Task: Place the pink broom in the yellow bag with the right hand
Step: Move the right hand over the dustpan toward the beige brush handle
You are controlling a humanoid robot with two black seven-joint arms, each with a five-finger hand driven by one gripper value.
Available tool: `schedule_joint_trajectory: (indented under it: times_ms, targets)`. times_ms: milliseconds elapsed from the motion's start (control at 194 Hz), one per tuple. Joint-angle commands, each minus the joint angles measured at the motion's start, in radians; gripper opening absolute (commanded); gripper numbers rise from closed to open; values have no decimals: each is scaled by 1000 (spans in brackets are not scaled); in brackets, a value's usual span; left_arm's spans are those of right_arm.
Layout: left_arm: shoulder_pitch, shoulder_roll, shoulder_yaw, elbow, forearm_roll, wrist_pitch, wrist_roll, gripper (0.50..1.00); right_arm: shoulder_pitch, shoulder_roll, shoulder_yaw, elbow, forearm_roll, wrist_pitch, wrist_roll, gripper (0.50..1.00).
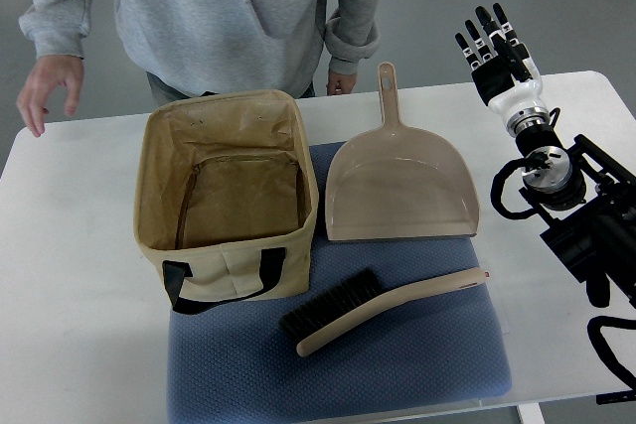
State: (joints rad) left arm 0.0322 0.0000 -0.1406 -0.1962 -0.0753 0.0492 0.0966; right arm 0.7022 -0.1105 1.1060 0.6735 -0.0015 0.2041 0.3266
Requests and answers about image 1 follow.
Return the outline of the person's bare hand left side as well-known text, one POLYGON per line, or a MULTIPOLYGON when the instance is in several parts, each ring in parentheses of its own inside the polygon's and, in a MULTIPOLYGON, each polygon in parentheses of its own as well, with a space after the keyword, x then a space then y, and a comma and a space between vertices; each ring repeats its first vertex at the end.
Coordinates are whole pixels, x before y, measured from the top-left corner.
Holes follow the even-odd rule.
POLYGON ((36 138, 45 131, 47 104, 59 87, 66 91, 64 114, 73 117, 80 105, 83 85, 83 59, 76 56, 50 55, 36 60, 16 100, 16 106, 27 129, 36 138))

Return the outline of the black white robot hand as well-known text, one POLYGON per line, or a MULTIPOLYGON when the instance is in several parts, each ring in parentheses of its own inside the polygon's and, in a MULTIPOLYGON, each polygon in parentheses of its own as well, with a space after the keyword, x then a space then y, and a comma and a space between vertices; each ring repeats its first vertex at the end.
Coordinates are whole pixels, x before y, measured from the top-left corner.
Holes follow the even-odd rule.
POLYGON ((502 6, 478 6, 476 19, 455 41, 471 68, 483 103, 500 116, 508 133, 548 124, 551 114, 541 99, 543 80, 526 45, 520 41, 502 6))

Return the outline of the person's bare hand centre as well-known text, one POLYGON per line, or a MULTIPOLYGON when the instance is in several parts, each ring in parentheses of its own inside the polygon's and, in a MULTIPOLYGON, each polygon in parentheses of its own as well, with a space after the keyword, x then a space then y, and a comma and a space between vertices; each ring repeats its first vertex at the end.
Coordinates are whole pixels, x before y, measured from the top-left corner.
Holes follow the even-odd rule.
POLYGON ((343 74, 328 70, 326 91, 329 96, 350 94, 358 82, 356 73, 343 74))

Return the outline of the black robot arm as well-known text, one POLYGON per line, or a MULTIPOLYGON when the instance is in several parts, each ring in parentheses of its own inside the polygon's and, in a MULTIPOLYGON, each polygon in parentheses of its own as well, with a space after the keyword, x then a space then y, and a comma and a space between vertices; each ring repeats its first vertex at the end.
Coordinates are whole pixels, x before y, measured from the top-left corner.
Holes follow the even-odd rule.
POLYGON ((564 147, 559 111, 527 108, 507 128, 520 152, 495 175, 493 208, 510 220, 540 216, 541 239, 605 308, 616 285, 635 300, 635 177, 582 134, 564 147))

